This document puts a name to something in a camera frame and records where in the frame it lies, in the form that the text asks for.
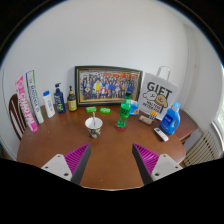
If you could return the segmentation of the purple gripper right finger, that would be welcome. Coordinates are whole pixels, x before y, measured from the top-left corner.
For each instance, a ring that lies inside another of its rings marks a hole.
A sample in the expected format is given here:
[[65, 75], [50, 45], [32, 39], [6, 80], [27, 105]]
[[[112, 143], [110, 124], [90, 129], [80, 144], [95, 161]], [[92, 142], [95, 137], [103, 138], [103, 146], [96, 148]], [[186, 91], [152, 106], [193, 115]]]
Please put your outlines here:
[[133, 144], [132, 153], [145, 185], [182, 169], [169, 155], [158, 155], [136, 143]]

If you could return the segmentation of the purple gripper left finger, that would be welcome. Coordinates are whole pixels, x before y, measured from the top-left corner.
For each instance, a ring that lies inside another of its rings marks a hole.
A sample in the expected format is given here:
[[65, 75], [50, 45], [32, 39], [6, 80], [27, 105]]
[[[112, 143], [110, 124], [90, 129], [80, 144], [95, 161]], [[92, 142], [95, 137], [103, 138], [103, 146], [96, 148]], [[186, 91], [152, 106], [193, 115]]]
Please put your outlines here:
[[42, 169], [79, 185], [90, 155], [91, 144], [87, 143], [66, 155], [56, 154]]

